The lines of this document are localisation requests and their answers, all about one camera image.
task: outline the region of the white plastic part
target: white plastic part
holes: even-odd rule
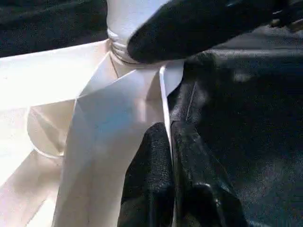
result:
[[[107,52],[90,81],[82,84],[80,96],[102,89],[116,79],[117,74]],[[49,158],[62,157],[77,98],[30,107],[27,132],[37,152]]]
[[[107,47],[105,41],[0,59],[1,80],[8,80],[5,97],[15,95],[16,89],[23,92],[20,100],[2,100],[0,108],[34,105],[23,130],[28,130],[28,141],[39,152],[24,155],[0,188],[5,202],[0,205],[0,226],[49,227],[55,203],[54,227],[116,226],[125,171],[143,134],[154,123],[165,122],[170,135],[167,96],[182,79],[183,62],[169,62],[161,69],[127,64],[106,52]],[[20,76],[22,72],[30,82]],[[26,88],[15,84],[19,79]],[[49,88],[56,84],[57,89]],[[33,95],[33,89],[39,93]],[[60,160],[45,157],[60,157],[65,143],[56,199]],[[16,191],[16,184],[26,193]],[[6,211],[7,204],[16,212]]]
[[[0,110],[76,98],[107,53],[109,41],[0,58]]]
[[[127,53],[129,39],[162,5],[169,1],[107,0],[107,33],[112,40],[113,52],[119,58],[135,63]]]

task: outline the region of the gloved hand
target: gloved hand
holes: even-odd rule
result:
[[[107,0],[114,53],[127,62],[182,59],[272,19],[278,0]]]

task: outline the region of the finger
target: finger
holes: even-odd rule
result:
[[[271,20],[274,0],[172,0],[131,37],[127,50],[143,63],[182,59]]]

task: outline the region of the black fabric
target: black fabric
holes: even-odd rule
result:
[[[262,65],[239,71],[240,59],[226,68],[224,55],[220,60],[227,64],[220,68],[217,58],[201,55],[185,64],[183,80],[168,98],[172,121],[195,125],[226,169],[247,219],[303,226],[302,70],[287,73],[281,64],[281,73]],[[303,59],[297,56],[295,63],[302,68]]]
[[[248,226],[224,168],[195,127],[174,122],[171,137],[176,188],[180,191],[176,197],[178,226]]]
[[[119,227],[168,227],[174,207],[169,140],[163,123],[150,127],[127,169]]]
[[[131,37],[142,63],[182,59],[270,22],[274,0],[172,0]]]
[[[0,57],[107,38],[106,0],[0,3]]]

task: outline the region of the black rubber glove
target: black rubber glove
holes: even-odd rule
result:
[[[127,169],[118,227],[169,227],[174,184],[169,140],[163,123],[149,128]]]
[[[138,62],[182,59],[268,23],[274,0],[172,0],[130,38]]]

